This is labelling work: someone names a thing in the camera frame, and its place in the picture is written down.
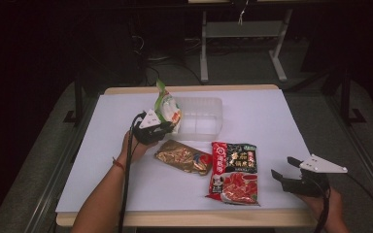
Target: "red bracelet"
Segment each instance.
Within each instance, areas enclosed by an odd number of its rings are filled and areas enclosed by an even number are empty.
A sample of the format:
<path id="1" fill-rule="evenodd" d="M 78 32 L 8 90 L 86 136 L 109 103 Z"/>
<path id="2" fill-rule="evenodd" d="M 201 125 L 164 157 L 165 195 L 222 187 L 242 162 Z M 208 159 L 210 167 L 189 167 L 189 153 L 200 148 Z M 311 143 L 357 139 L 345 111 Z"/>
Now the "red bracelet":
<path id="1" fill-rule="evenodd" d="M 114 157 L 113 157 L 113 159 L 114 159 L 113 164 L 120 167 L 122 169 L 122 171 L 125 172 L 125 167 L 120 162 L 118 162 Z"/>

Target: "brown snack package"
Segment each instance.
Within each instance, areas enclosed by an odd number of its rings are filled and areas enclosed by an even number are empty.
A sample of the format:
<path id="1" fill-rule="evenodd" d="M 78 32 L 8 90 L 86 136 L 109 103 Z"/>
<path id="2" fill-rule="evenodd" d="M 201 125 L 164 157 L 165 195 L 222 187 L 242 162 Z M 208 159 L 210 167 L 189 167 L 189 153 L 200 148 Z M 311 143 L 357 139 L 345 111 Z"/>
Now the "brown snack package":
<path id="1" fill-rule="evenodd" d="M 212 155 L 174 140 L 168 140 L 155 153 L 162 162 L 189 173 L 205 176 L 212 168 Z"/>

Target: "dark background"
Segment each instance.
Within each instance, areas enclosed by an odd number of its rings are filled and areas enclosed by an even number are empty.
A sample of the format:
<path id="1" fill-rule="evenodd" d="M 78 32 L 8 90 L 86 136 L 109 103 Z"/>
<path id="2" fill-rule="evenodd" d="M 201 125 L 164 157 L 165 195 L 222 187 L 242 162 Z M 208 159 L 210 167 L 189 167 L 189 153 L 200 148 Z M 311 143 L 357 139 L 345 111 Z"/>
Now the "dark background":
<path id="1" fill-rule="evenodd" d="M 87 94 L 138 84 L 144 78 L 145 57 L 131 50 L 134 30 L 146 38 L 150 52 L 161 49 L 179 56 L 184 36 L 200 33 L 197 12 L 148 13 L 128 24 L 130 13 L 59 11 L 65 5 L 84 6 L 79 1 L 0 1 L 0 205 L 58 97 L 77 76 Z M 341 62 L 373 99 L 373 2 L 296 9 L 287 39 L 302 37 L 311 41 L 305 71 Z"/>

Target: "red snack package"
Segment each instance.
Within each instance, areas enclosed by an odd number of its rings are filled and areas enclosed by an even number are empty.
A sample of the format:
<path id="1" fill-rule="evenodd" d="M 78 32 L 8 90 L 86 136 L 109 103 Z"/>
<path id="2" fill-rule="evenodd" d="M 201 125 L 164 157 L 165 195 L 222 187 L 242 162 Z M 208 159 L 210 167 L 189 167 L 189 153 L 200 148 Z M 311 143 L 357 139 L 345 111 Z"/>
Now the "red snack package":
<path id="1" fill-rule="evenodd" d="M 256 146 L 213 142 L 213 173 L 207 197 L 229 204 L 258 205 Z"/>

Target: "gray floor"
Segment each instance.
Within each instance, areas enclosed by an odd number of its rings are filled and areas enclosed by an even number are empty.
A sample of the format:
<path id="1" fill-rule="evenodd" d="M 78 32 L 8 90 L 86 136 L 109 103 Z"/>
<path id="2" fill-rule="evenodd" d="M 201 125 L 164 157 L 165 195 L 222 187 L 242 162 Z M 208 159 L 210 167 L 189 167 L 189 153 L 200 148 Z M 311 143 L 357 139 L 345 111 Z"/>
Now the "gray floor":
<path id="1" fill-rule="evenodd" d="M 288 76 L 286 83 L 278 82 L 268 57 L 268 50 L 275 41 L 234 41 L 234 45 L 237 43 L 241 43 L 241 49 L 245 50 L 229 49 L 228 54 L 209 56 L 209 84 L 272 83 L 284 89 L 312 75 L 299 72 L 308 47 L 305 41 L 287 41 L 283 46 L 280 59 Z M 194 75 L 199 74 L 197 52 L 187 55 L 185 63 L 170 59 L 151 66 L 159 72 L 159 77 L 167 85 L 199 84 Z M 150 83 L 157 77 L 155 70 L 147 70 Z M 301 91 L 286 93 L 293 117 L 311 153 L 348 167 L 350 175 L 359 180 L 373 195 L 371 99 L 364 88 L 352 83 L 351 107 L 359 109 L 366 122 L 347 126 L 338 115 L 339 93 L 333 97 L 323 96 L 320 93 L 322 82 L 323 80 L 319 80 Z M 73 165 L 70 160 L 84 136 L 95 103 L 95 98 L 85 98 L 85 118 L 77 126 L 63 122 L 67 113 L 74 110 L 72 83 L 59 98 L 1 206 L 0 232 L 69 232 L 67 228 L 55 227 L 54 209 Z M 329 177 L 331 184 L 344 195 L 345 218 L 351 232 L 373 232 L 373 202 L 368 195 L 345 175 Z M 278 233 L 313 231 L 311 228 L 275 230 Z M 230 229 L 229 232 L 240 231 L 242 232 L 242 229 Z"/>

